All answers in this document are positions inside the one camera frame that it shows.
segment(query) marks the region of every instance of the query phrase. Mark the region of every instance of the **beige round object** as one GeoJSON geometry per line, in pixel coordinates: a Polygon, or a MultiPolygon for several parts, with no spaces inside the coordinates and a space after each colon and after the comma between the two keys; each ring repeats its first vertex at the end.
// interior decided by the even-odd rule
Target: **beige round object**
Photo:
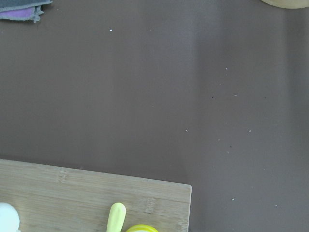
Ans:
{"type": "Polygon", "coordinates": [[[262,0],[270,5],[287,8],[298,9],[309,7],[309,0],[262,0]]]}

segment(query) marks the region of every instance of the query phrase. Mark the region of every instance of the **yellow lid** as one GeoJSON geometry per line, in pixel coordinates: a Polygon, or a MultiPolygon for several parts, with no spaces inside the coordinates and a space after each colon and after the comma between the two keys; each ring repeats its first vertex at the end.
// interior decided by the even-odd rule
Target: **yellow lid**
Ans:
{"type": "Polygon", "coordinates": [[[135,225],[128,229],[126,232],[158,232],[155,228],[148,225],[135,225]]]}

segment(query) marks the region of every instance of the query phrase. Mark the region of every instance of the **gray and purple cloth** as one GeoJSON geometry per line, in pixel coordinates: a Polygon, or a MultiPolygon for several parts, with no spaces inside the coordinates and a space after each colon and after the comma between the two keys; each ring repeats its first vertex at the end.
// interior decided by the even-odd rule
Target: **gray and purple cloth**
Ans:
{"type": "Polygon", "coordinates": [[[0,19],[40,20],[41,6],[50,4],[51,0],[0,0],[0,19]]]}

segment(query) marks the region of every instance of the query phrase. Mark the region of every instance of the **white round object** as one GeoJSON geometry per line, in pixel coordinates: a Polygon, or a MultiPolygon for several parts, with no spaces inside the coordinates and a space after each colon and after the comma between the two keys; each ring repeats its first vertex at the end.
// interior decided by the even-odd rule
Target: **white round object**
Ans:
{"type": "Polygon", "coordinates": [[[17,232],[18,228],[17,211],[8,203],[0,203],[0,232],[17,232]]]}

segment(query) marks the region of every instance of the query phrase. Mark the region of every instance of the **beige plate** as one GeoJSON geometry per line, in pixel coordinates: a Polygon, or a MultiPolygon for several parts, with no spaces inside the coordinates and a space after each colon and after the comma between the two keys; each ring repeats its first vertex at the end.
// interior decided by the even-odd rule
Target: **beige plate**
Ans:
{"type": "Polygon", "coordinates": [[[123,231],[187,232],[190,200],[190,185],[0,159],[0,202],[17,209],[21,232],[103,232],[115,202],[127,208],[123,231]]]}
{"type": "Polygon", "coordinates": [[[262,0],[270,5],[287,8],[298,9],[309,6],[309,0],[262,0]]]}

